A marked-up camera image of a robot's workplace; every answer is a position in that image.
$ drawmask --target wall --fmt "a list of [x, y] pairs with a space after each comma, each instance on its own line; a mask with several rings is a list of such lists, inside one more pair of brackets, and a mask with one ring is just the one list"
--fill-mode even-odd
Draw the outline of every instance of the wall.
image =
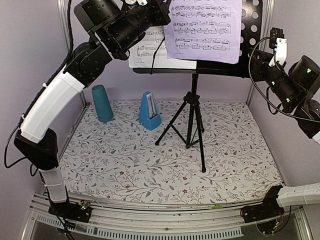
[[[319, 49], [319, 7], [317, 1], [276, 1], [273, 26], [284, 29], [288, 39], [288, 59], [286, 70], [302, 55], [306, 55], [320, 65]], [[276, 104], [277, 97], [271, 98]], [[315, 96], [320, 101], [320, 92]], [[294, 119], [280, 114], [273, 116], [267, 104], [255, 93], [251, 106], [253, 116], [271, 149], [277, 165], [289, 186], [320, 182], [320, 146], [308, 139], [299, 129]], [[314, 239], [320, 239], [320, 206], [307, 206]]]
[[[74, 0], [72, 6], [80, 2], [81, 0]], [[75, 45], [88, 41], [88, 34], [74, 14], [72, 28]], [[113, 60], [92, 86], [97, 84], [103, 84], [107, 88], [110, 99], [141, 99], [144, 92], [151, 91], [157, 99], [182, 100], [191, 89], [191, 74], [136, 74], [128, 67], [128, 61]], [[200, 75], [198, 94], [202, 100], [245, 102], [249, 86], [248, 79]], [[85, 93], [88, 100], [92, 101], [91, 87]]]
[[[0, 159], [10, 132], [27, 109], [42, 83], [54, 73], [66, 55], [57, 1], [0, 1]], [[77, 115], [79, 98], [52, 124], [63, 144]], [[21, 156], [11, 144], [8, 162]], [[0, 163], [0, 239], [18, 240], [34, 192], [42, 185], [29, 175], [30, 163], [5, 169]]]

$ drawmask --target floral pattern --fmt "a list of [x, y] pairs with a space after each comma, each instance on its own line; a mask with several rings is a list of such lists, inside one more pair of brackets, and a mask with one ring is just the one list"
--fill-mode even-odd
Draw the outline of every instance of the floral pattern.
[[[201, 172], [199, 145], [186, 149], [172, 129], [155, 146], [180, 105], [158, 101], [162, 125], [149, 131], [139, 124], [140, 101], [112, 101], [115, 118], [107, 123], [98, 121], [91, 104], [60, 162], [68, 190], [140, 203], [215, 204], [260, 200], [281, 183], [243, 103], [201, 103], [206, 173]], [[175, 122], [184, 136], [188, 116], [186, 107]]]

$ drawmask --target sheet music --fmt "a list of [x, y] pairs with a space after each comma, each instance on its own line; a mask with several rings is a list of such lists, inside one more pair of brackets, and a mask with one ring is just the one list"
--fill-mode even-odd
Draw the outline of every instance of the sheet music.
[[[130, 68], [151, 68], [154, 53], [164, 38], [162, 26], [150, 27], [145, 37], [130, 49]], [[154, 68], [160, 69], [196, 69], [197, 62], [167, 58], [166, 43], [163, 42], [155, 55]]]
[[169, 58], [238, 63], [242, 0], [172, 0], [170, 18]]

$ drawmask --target music stand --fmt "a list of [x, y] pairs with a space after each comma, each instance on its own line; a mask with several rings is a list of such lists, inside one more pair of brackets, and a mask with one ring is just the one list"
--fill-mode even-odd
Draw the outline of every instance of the music stand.
[[[223, 75], [223, 76], [233, 76], [241, 78], [249, 78], [249, 57], [250, 49], [260, 40], [261, 36], [261, 27], [262, 27], [262, 14], [263, 14], [263, 0], [242, 0], [242, 25], [241, 25], [241, 44], [240, 44], [240, 57], [237, 64], [228, 64], [216, 61], [203, 61], [197, 60], [196, 70], [190, 69], [168, 69], [168, 68], [154, 68], [154, 73], [192, 73], [192, 87], [185, 97], [183, 98], [183, 104], [174, 115], [168, 126], [163, 131], [160, 138], [155, 142], [155, 145], [159, 145], [162, 138], [165, 136], [167, 131], [172, 128], [177, 135], [185, 143], [186, 148], [199, 143], [200, 145], [200, 155], [201, 155], [201, 164], [202, 172], [206, 172], [206, 163], [205, 163], [205, 153], [202, 140], [202, 133], [205, 131], [201, 110], [200, 110], [200, 96], [197, 95], [197, 86], [199, 74], [211, 74], [211, 75]], [[134, 68], [133, 71], [139, 74], [148, 74], [150, 73], [150, 68]], [[174, 122], [178, 118], [179, 114], [182, 112], [184, 107], [190, 104], [189, 111], [189, 120], [188, 120], [188, 130], [186, 140], [175, 128]], [[196, 132], [198, 132], [198, 140], [193, 141], [196, 135], [196, 132], [192, 138], [192, 128], [194, 115], [196, 119]]]

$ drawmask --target blue cylinder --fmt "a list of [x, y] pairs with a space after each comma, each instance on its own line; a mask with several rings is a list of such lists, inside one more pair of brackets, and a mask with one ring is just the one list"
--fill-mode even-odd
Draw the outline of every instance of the blue cylinder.
[[96, 114], [100, 122], [106, 123], [114, 118], [106, 89], [103, 85], [92, 88], [92, 96]]

